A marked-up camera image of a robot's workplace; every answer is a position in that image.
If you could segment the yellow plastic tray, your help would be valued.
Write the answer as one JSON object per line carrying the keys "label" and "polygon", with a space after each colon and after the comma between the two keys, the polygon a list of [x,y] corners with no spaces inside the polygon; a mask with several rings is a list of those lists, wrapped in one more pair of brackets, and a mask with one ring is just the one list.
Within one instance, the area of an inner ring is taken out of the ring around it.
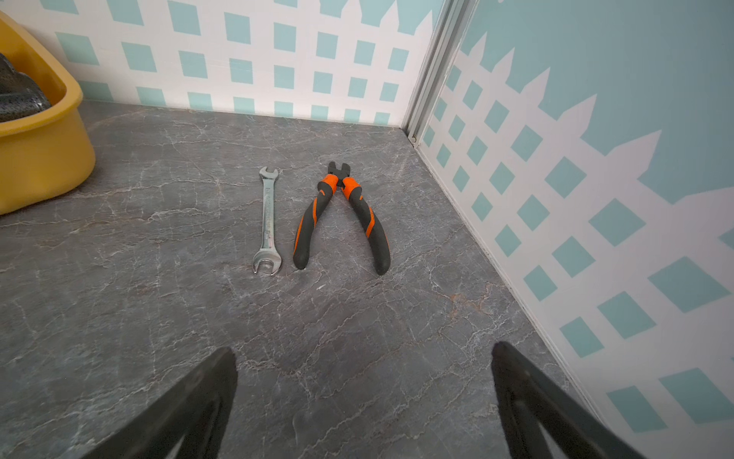
{"label": "yellow plastic tray", "polygon": [[83,95],[62,64],[9,15],[1,54],[39,85],[51,107],[1,124],[1,212],[63,195],[89,178],[96,155],[78,107]]}

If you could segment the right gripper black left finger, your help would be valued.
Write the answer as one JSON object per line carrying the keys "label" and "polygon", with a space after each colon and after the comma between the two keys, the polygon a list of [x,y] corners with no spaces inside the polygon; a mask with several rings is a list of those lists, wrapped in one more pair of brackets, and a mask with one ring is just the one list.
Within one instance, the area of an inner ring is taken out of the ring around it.
{"label": "right gripper black left finger", "polygon": [[236,357],[221,347],[87,458],[216,458],[237,388]]}

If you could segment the orange black pliers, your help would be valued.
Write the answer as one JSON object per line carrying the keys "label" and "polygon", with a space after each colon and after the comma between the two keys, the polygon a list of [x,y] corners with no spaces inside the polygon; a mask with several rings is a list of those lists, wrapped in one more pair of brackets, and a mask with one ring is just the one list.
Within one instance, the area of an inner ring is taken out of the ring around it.
{"label": "orange black pliers", "polygon": [[334,200],[338,201],[342,215],[331,222],[331,227],[336,229],[337,223],[346,223],[349,235],[361,233],[365,242],[357,246],[364,251],[369,247],[373,271],[377,275],[388,273],[392,263],[391,248],[380,218],[365,199],[363,187],[352,175],[351,166],[346,163],[338,166],[334,161],[328,164],[326,175],[317,183],[317,194],[298,222],[292,245],[294,267],[305,270],[308,266],[313,236],[323,217],[338,217],[335,210],[327,210]]}

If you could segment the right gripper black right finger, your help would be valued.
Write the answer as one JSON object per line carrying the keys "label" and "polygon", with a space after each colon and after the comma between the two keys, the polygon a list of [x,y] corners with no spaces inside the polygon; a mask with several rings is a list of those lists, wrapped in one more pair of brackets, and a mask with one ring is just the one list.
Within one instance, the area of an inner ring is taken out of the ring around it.
{"label": "right gripper black right finger", "polygon": [[508,342],[492,348],[502,428],[513,458],[550,458],[544,434],[569,458],[640,458]]}

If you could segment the small steel wrench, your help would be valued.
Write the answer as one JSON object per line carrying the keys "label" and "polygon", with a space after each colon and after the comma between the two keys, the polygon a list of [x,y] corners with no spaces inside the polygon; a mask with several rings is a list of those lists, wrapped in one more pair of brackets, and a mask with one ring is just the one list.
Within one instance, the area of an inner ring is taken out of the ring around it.
{"label": "small steel wrench", "polygon": [[258,273],[263,264],[271,267],[270,276],[276,275],[282,266],[282,257],[275,247],[274,231],[274,186],[279,171],[261,168],[259,176],[263,183],[263,225],[261,248],[253,258],[253,272]]}

